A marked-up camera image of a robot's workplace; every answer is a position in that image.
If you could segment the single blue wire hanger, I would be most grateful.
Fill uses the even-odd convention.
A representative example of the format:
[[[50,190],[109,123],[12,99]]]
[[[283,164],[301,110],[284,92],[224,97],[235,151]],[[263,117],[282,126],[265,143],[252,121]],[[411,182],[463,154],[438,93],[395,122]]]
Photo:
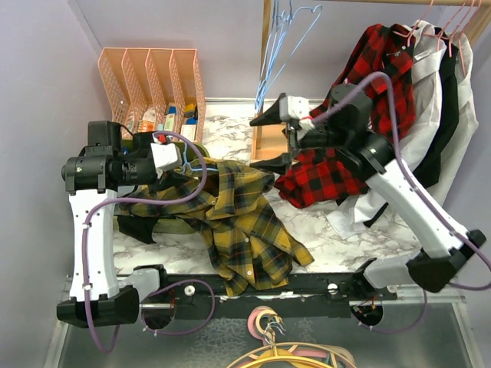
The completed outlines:
[[[176,145],[180,150],[183,160],[183,164],[178,169],[178,171],[180,173],[185,173],[186,171],[190,171],[192,173],[201,173],[203,171],[201,164],[197,163],[196,166],[192,164],[192,161],[197,159],[197,155],[191,148],[189,148],[189,145],[182,141],[176,142]],[[200,151],[200,154],[204,158],[209,158],[209,152],[203,144],[194,143],[194,146]]]

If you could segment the yellow plaid shirt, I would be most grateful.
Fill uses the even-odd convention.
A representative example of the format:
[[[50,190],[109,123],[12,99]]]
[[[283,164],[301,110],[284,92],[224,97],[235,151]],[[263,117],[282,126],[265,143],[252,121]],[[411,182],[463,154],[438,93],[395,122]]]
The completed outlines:
[[[293,264],[305,267],[314,258],[264,196],[273,187],[274,175],[233,160],[208,159],[206,165],[205,187],[190,201],[166,206],[121,203],[118,213],[182,219],[202,236],[230,297],[249,286],[259,291],[286,286]]]

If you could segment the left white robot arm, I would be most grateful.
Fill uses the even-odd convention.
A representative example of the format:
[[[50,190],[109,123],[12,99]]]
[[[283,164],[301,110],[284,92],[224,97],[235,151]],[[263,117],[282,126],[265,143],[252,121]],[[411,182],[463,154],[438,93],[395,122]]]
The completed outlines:
[[[61,170],[74,220],[74,275],[57,318],[80,328],[133,324],[145,297],[158,303],[170,291],[161,266],[140,266],[117,279],[113,200],[120,187],[157,180],[150,157],[124,153],[121,128],[107,120],[90,122],[87,145]]]

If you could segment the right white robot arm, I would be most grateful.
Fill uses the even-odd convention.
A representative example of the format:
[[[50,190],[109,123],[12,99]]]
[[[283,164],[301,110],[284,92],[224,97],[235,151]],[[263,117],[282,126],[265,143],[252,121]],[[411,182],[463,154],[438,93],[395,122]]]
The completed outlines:
[[[485,243],[485,235],[451,218],[414,178],[407,164],[397,161],[387,138],[369,129],[372,100],[362,88],[337,85],[329,100],[326,116],[311,118],[307,99],[280,94],[249,124],[284,124],[287,150],[252,167],[284,174],[302,150],[335,148],[348,171],[394,208],[421,245],[413,255],[372,258],[363,263],[351,275],[352,293],[369,300],[382,288],[402,284],[440,292]]]

